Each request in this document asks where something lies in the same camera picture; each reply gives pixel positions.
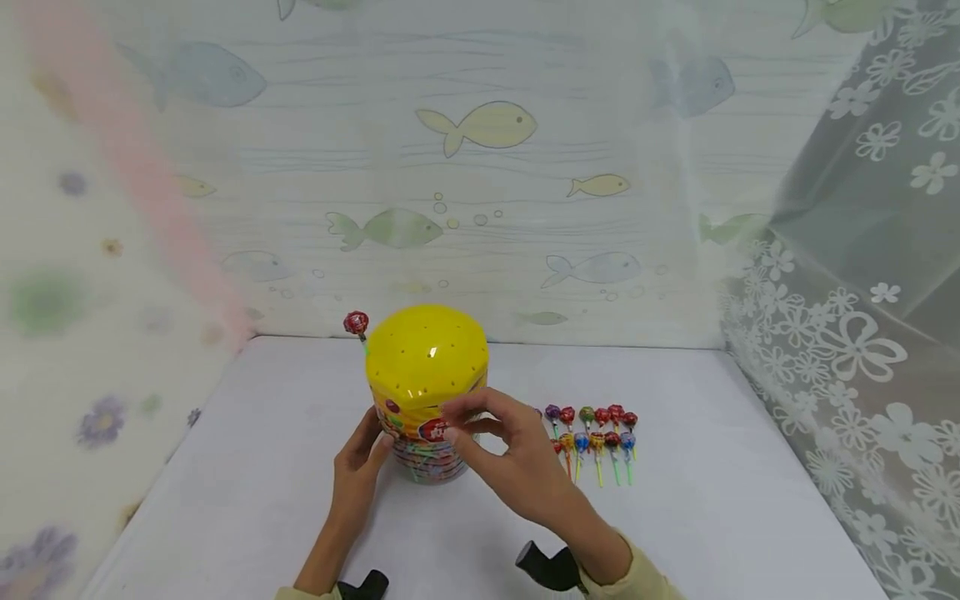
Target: lollipop container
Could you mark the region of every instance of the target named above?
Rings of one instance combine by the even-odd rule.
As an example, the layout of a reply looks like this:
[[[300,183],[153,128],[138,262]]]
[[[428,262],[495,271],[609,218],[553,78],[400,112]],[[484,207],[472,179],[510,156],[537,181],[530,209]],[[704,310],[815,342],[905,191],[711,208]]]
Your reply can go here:
[[[444,439],[441,406],[487,385],[483,328],[439,304],[395,312],[367,339],[367,379],[384,431],[394,436],[400,470],[422,484],[439,484],[467,466]]]

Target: yellow dome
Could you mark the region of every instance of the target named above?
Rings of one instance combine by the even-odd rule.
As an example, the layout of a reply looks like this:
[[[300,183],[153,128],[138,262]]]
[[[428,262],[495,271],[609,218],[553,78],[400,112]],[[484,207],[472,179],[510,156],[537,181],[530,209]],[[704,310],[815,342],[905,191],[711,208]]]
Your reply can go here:
[[[367,378],[399,408],[441,404],[487,373],[487,339],[473,318],[440,304],[395,312],[367,340]]]

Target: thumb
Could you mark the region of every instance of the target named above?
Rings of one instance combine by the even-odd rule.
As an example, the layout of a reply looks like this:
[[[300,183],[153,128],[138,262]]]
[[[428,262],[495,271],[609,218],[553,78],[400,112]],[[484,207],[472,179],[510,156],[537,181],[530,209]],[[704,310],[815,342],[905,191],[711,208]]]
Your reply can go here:
[[[375,476],[380,472],[383,464],[387,462],[387,457],[390,456],[390,450],[393,447],[394,438],[388,435],[382,436],[376,441],[376,444],[373,445],[373,450],[370,451],[370,457],[367,458],[364,470],[370,471],[373,476]]]
[[[496,468],[496,456],[480,447],[469,433],[456,427],[448,427],[444,438],[450,442],[460,458],[484,480]]]

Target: beige sleeve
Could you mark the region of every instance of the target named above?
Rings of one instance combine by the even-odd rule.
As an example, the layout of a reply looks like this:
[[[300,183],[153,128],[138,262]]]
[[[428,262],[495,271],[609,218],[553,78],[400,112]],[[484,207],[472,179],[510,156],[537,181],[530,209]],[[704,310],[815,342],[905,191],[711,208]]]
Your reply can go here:
[[[673,584],[650,562],[647,555],[629,540],[634,561],[623,579],[609,586],[600,586],[580,567],[580,579],[587,588],[589,600],[684,600]]]
[[[315,596],[293,588],[280,588],[274,600],[343,600],[343,598],[340,596],[340,590],[336,588],[323,596]]]

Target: white tabletop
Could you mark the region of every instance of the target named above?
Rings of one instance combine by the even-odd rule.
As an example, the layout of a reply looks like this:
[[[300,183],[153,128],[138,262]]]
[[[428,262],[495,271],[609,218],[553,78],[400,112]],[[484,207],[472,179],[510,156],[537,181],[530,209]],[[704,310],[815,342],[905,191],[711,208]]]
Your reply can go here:
[[[618,488],[607,462],[607,486],[585,463],[582,487],[688,600],[885,598],[725,354],[493,345],[490,383],[541,408],[618,402],[640,415],[635,485]],[[329,505],[332,456],[370,403],[355,341],[254,340],[84,598],[272,598],[300,570]],[[561,548],[473,472],[425,487],[388,468],[344,579],[359,585],[377,568],[395,600],[576,597],[514,567],[528,540]]]

